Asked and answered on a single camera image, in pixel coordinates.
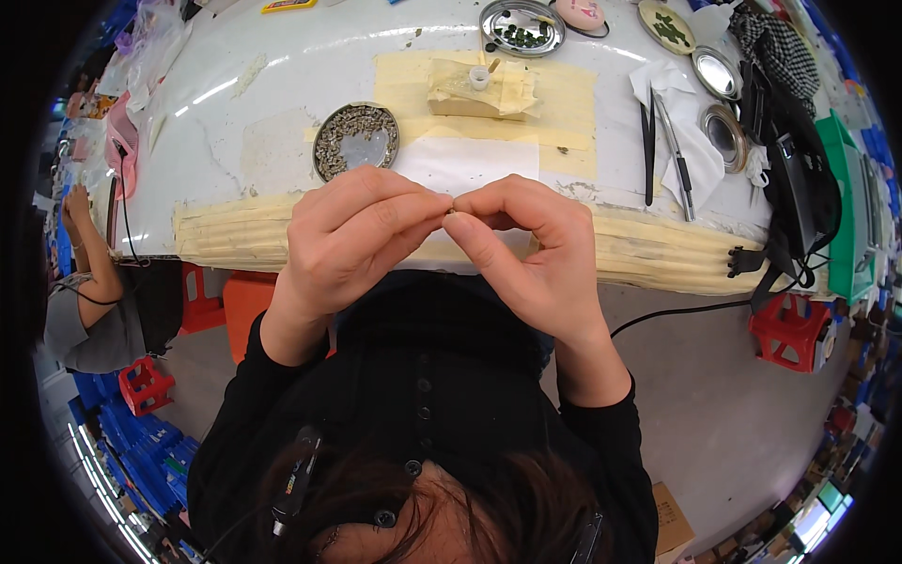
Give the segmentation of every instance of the black bag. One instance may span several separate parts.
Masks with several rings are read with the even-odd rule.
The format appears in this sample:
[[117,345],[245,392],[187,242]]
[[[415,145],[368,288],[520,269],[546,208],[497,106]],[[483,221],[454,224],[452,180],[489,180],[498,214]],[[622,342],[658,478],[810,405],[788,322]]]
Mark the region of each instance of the black bag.
[[736,247],[730,251],[730,278],[770,267],[751,297],[752,312],[770,297],[770,289],[780,274],[793,285],[810,288],[815,283],[808,258],[827,246],[839,231],[842,194],[817,134],[814,122],[802,103],[777,82],[771,85],[769,107],[772,121],[762,133],[768,147],[771,173],[764,195],[774,208],[768,242],[760,251]]

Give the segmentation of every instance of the button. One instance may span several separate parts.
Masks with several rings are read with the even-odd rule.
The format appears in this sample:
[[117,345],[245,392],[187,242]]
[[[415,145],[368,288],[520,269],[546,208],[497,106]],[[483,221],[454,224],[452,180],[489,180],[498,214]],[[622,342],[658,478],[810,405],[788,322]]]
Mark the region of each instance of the button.
[[404,465],[404,471],[416,477],[423,473],[423,465],[418,460],[408,460],[407,464]]
[[376,512],[375,521],[376,525],[378,525],[379,527],[383,529],[390,529],[394,526],[394,523],[396,523],[398,519],[391,511],[388,511],[387,509],[380,509]]

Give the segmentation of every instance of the small white cup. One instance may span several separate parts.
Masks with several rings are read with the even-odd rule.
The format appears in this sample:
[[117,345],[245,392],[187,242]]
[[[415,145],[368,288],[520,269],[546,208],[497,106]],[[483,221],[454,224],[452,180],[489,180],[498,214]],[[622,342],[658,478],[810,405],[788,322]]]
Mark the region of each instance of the small white cup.
[[489,70],[482,66],[477,65],[470,69],[470,84],[473,85],[473,90],[485,90],[489,86]]

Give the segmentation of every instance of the gray t-shirt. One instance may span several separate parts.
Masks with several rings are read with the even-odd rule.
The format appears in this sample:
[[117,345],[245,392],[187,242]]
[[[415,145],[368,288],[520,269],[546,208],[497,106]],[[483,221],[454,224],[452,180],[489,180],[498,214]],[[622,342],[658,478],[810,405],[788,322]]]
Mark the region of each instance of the gray t-shirt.
[[[90,274],[72,274],[60,282],[77,288]],[[44,344],[67,368],[105,374],[131,365],[146,354],[141,320],[134,296],[122,279],[122,299],[97,323],[85,330],[78,316],[78,294],[59,285],[47,300]]]

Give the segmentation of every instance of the gray floor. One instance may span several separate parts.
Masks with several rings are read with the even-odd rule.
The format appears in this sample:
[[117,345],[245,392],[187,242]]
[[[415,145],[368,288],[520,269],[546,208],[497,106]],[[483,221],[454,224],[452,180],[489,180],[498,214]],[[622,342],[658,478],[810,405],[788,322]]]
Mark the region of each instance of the gray floor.
[[[655,310],[724,298],[600,285],[609,326]],[[615,343],[636,378],[642,456],[695,531],[687,554],[711,548],[783,499],[821,438],[821,424],[848,363],[849,324],[819,374],[797,374],[755,358],[748,308],[652,319]],[[202,439],[235,373],[225,327],[177,337],[164,370],[175,375],[175,402],[157,411]],[[542,387],[557,399],[550,367]]]

